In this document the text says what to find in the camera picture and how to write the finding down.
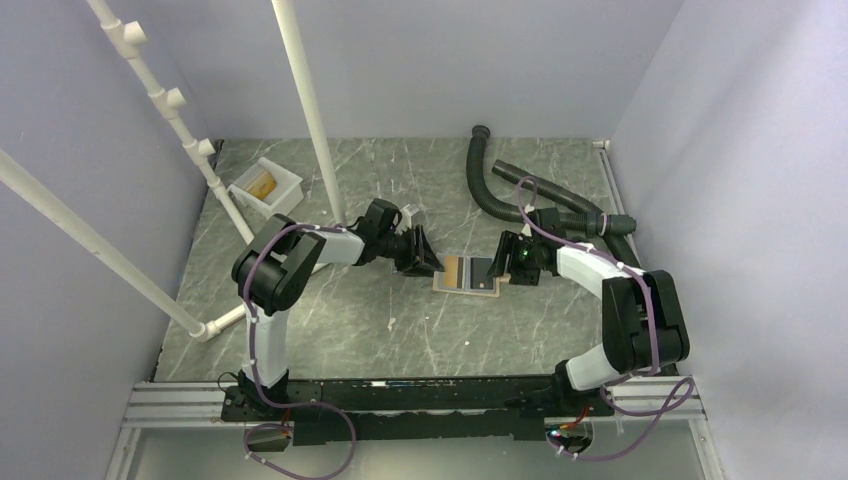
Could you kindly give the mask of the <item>gold credit card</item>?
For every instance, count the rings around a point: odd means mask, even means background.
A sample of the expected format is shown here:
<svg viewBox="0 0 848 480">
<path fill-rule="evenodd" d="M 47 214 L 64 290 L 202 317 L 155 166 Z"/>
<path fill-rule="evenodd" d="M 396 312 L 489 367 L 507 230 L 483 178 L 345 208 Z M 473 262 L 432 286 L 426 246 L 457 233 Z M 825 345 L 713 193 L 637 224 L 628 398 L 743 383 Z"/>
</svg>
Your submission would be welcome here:
<svg viewBox="0 0 848 480">
<path fill-rule="evenodd" d="M 465 280 L 465 259 L 457 255 L 444 257 L 441 286 L 449 290 L 462 290 Z"/>
</svg>

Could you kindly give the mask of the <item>black credit card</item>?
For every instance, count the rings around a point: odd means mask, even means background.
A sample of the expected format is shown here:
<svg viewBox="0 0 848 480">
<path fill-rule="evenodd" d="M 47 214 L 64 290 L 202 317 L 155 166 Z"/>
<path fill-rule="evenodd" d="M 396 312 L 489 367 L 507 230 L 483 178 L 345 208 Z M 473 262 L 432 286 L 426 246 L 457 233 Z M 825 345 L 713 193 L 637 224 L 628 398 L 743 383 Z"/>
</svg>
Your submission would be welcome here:
<svg viewBox="0 0 848 480">
<path fill-rule="evenodd" d="M 493 276 L 490 275 L 490 268 L 494 260 L 488 257 L 471 257 L 468 263 L 469 290 L 475 293 L 494 293 L 497 290 L 497 283 Z"/>
</svg>

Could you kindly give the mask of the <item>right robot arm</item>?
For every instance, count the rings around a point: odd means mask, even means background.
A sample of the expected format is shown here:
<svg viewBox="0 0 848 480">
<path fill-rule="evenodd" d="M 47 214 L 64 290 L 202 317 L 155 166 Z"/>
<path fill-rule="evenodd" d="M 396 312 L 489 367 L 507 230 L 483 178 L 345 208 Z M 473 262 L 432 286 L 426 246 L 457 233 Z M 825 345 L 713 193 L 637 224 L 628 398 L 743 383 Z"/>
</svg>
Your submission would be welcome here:
<svg viewBox="0 0 848 480">
<path fill-rule="evenodd" d="M 601 301 L 601 340 L 557 366 L 551 388 L 557 411 L 574 415 L 590 391 L 627 376 L 656 374 L 688 358 L 691 344 L 675 282 L 664 270 L 628 265 L 587 242 L 546 229 L 540 210 L 521 214 L 525 229 L 501 233 L 491 277 L 535 286 L 542 272 L 570 280 Z"/>
</svg>

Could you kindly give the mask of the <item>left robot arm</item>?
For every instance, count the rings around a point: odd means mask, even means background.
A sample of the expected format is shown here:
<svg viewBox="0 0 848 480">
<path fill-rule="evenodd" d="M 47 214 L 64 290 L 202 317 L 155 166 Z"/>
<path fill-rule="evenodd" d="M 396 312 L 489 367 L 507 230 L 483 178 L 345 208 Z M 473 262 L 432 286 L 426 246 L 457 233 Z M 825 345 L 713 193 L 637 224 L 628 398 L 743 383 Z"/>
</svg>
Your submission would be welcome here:
<svg viewBox="0 0 848 480">
<path fill-rule="evenodd" d="M 275 214 L 242 251 L 231 270 L 247 310 L 247 360 L 238 383 L 258 417 L 272 420 L 286 409 L 288 316 L 317 265 L 363 266 L 385 258 L 405 276 L 444 270 L 423 228 L 402 231 L 402 219 L 400 208 L 383 199 L 373 200 L 351 226 L 297 223 Z"/>
</svg>

